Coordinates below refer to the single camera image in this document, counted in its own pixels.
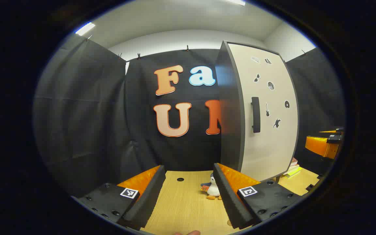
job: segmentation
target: penguin plush toy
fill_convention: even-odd
[[[202,183],[201,186],[208,186],[207,189],[207,199],[214,200],[218,197],[221,200],[220,191],[218,190],[217,184],[215,183],[215,179],[213,177],[213,173],[210,175],[210,183]]]

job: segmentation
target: door handle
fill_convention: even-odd
[[[261,132],[261,109],[259,106],[259,98],[252,97],[252,115],[253,115],[253,133]]]

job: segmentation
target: fluorescent light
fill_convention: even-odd
[[[226,1],[236,3],[236,4],[239,4],[239,5],[242,5],[242,6],[244,6],[246,4],[245,1],[241,1],[241,0],[226,0]]]
[[[78,34],[79,36],[82,36],[82,35],[84,35],[88,31],[90,31],[94,27],[95,27],[95,25],[93,23],[89,22],[88,24],[85,24],[82,28],[80,28],[75,33]]]

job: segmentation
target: wooden tabletop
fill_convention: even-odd
[[[213,171],[167,171],[158,201],[145,228],[158,235],[188,234],[199,230],[201,235],[226,235],[240,231],[227,225],[228,216],[223,201],[206,199],[201,183],[210,182]],[[318,182],[317,174],[306,169],[290,179],[281,177],[279,184],[303,195],[309,184]]]

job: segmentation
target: black curtain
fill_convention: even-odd
[[[345,125],[346,109],[342,88],[334,68],[319,48],[286,64],[297,92],[300,114],[294,157],[300,166],[316,174],[324,174],[333,160],[306,149],[306,137],[325,137],[319,132]]]
[[[172,171],[212,170],[214,162],[220,162],[221,134],[207,135],[209,109],[207,100],[218,100],[218,82],[212,86],[193,86],[189,82],[190,70],[197,66],[207,66],[215,75],[217,49],[193,49],[163,52],[133,59],[126,75],[126,117],[132,136],[132,146],[137,149],[134,164],[136,170],[145,170],[163,164]],[[157,96],[158,79],[156,70],[180,65],[179,82],[172,86],[173,93]],[[179,111],[175,105],[181,102],[192,104],[189,109],[189,130],[181,137],[166,137],[158,131],[157,104],[169,104],[169,125],[180,125]]]
[[[49,171],[73,196],[132,176],[122,171],[132,154],[124,115],[125,64],[73,34],[40,78],[33,117],[37,145]]]

